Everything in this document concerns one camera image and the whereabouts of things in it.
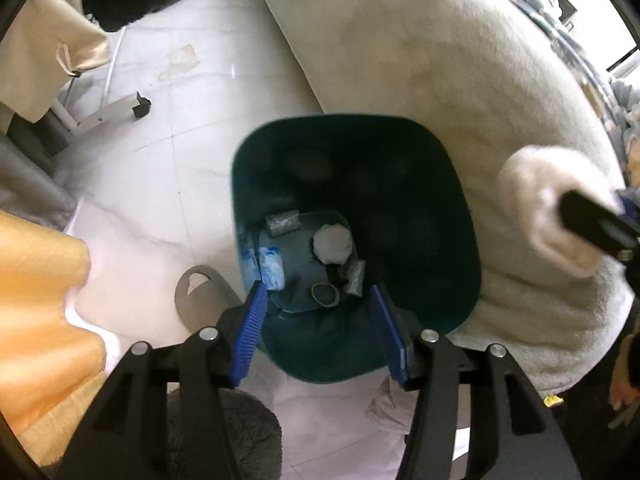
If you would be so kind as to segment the right hand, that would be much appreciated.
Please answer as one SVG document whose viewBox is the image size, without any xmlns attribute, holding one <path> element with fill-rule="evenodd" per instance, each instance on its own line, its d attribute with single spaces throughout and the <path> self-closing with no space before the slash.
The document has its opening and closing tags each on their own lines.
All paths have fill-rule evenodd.
<svg viewBox="0 0 640 480">
<path fill-rule="evenodd" d="M 620 345 L 608 392 L 608 402 L 617 413 L 608 424 L 610 429 L 628 426 L 639 411 L 638 332 L 626 336 Z"/>
</svg>

